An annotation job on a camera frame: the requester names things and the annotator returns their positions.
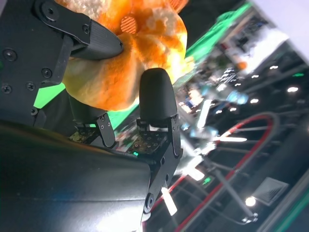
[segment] orange fabric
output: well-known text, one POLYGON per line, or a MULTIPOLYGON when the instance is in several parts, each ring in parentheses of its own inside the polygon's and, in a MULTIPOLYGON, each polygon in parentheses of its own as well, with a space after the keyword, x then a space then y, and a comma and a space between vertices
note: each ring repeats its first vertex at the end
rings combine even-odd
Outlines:
POLYGON ((124 110, 137 99, 146 69, 165 69, 172 83, 184 74, 187 32, 177 12, 187 0, 56 1, 98 21, 124 44, 124 51, 111 59, 70 59, 63 83, 82 103, 108 111, 124 110))

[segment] air vent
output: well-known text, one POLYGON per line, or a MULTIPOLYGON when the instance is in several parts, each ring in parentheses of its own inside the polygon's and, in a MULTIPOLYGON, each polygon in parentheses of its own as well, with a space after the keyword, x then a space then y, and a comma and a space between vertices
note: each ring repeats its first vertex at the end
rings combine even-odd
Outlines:
POLYGON ((253 197, 261 203, 271 206, 288 186, 287 183, 267 177, 253 193, 253 197))

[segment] ceiling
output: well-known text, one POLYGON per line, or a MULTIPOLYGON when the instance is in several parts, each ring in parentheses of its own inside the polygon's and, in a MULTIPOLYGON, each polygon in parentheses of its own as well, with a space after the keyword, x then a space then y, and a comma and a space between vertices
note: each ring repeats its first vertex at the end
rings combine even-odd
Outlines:
POLYGON ((223 13, 240 7, 244 0, 190 0, 180 12, 188 31, 187 48, 192 46, 223 13))

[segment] robotic hand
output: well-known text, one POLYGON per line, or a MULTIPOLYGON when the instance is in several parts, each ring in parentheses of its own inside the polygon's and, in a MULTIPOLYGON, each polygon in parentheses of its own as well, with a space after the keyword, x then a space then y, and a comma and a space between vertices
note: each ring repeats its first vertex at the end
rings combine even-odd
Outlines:
POLYGON ((0 231, 137 230, 182 156, 169 75, 142 75, 140 136, 128 153, 109 149, 114 133, 105 111, 71 98, 77 127, 93 129, 102 147, 76 143, 40 129, 40 111, 31 113, 38 89, 61 83, 70 56, 111 58, 121 41, 51 0, 7 1, 0 34, 0 231))

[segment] orange plush toy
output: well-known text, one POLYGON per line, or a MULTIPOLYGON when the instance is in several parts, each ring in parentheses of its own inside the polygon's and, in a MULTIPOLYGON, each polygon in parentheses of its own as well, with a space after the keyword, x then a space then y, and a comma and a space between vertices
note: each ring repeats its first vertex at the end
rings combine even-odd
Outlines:
POLYGON ((181 77, 187 31, 178 12, 187 0, 56 0, 116 34, 124 51, 111 59, 71 59, 63 83, 80 102, 107 111, 131 107, 146 69, 165 69, 172 83, 181 77))

